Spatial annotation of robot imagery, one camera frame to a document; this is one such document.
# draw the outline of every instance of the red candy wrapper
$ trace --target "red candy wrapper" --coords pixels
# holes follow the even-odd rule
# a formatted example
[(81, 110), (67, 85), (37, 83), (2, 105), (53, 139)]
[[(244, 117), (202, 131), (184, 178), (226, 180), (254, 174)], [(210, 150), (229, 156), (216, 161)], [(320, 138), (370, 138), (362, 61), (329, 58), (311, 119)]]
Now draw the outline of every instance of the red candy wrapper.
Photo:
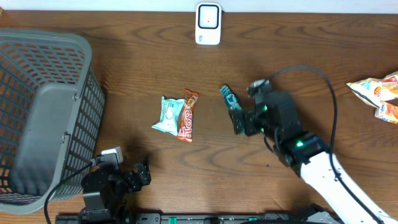
[(192, 142), (192, 120), (193, 120), (193, 108), (197, 102), (199, 93), (195, 93), (189, 90), (185, 90), (185, 102), (182, 107), (180, 129), (178, 131), (177, 138), (186, 142)]

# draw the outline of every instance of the light blue wrapper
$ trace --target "light blue wrapper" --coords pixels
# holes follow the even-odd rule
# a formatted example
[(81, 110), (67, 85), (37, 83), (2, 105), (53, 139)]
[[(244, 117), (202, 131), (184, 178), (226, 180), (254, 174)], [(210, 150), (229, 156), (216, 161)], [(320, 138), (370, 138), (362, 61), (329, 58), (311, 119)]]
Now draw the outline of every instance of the light blue wrapper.
[(152, 125), (152, 128), (177, 136), (178, 117), (180, 116), (183, 105), (184, 99), (165, 100), (164, 96), (162, 96), (162, 112), (160, 114), (160, 121), (155, 125)]

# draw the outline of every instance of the wood grain surface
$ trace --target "wood grain surface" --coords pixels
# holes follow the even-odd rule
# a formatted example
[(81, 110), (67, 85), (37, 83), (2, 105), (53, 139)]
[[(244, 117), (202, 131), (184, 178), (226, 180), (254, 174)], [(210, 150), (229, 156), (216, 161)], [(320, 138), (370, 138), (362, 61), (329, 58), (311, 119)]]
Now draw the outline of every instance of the wood grain surface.
[[(195, 43), (195, 14), (175, 12), (5, 11), (1, 27), (74, 33), (93, 49), (93, 70), (106, 93), (97, 152), (121, 146), (123, 169), (150, 154), (152, 183), (131, 208), (164, 213), (262, 213), (328, 204), (269, 152), (261, 135), (236, 136), (219, 93), (227, 83), (245, 108), (245, 89), (284, 67), (309, 64), (336, 90), (336, 154), (346, 171), (387, 213), (398, 218), (398, 125), (374, 117), (346, 82), (398, 70), (398, 16), (224, 13), (221, 44)], [(285, 74), (306, 127), (328, 140), (333, 106), (326, 85), (308, 72)], [(151, 126), (160, 99), (199, 92), (193, 143)], [(77, 213), (82, 197), (50, 203), (50, 216)], [(43, 223), (0, 213), (1, 223)]]

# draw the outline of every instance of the chip bag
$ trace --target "chip bag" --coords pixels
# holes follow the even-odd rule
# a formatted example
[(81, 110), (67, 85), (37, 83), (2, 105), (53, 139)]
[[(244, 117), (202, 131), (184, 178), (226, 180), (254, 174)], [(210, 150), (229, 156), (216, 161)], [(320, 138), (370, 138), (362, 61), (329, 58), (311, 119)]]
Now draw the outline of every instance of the chip bag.
[(398, 124), (398, 107), (386, 102), (398, 98), (398, 72), (383, 79), (368, 78), (347, 85), (359, 99), (377, 108), (375, 117)]
[(165, 100), (164, 96), (162, 96), (162, 112), (160, 114), (160, 121), (153, 125), (152, 128), (177, 136), (178, 117), (180, 116), (183, 104), (184, 99)]
[(186, 142), (192, 142), (192, 123), (193, 123), (193, 109), (197, 102), (199, 93), (185, 90), (184, 106), (182, 108), (180, 118), (180, 131), (177, 138)]

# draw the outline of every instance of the gray plastic basket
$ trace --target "gray plastic basket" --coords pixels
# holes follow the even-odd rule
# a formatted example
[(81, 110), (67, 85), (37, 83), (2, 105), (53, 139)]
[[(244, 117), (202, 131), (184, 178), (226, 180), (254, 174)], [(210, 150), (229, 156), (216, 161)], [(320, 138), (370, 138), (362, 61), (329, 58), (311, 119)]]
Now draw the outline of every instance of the gray plastic basket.
[[(104, 95), (77, 35), (0, 29), (0, 211), (31, 213), (93, 157)], [(52, 200), (80, 193), (88, 169)]]

